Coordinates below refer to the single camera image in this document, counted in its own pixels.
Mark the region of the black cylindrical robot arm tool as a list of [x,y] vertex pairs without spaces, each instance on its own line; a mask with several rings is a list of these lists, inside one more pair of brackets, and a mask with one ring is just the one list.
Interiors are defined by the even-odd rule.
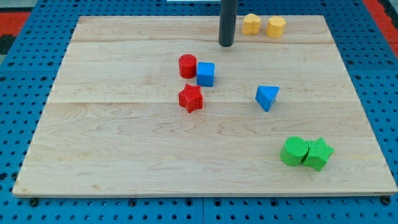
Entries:
[[238,0],[221,0],[218,43],[230,47],[234,43]]

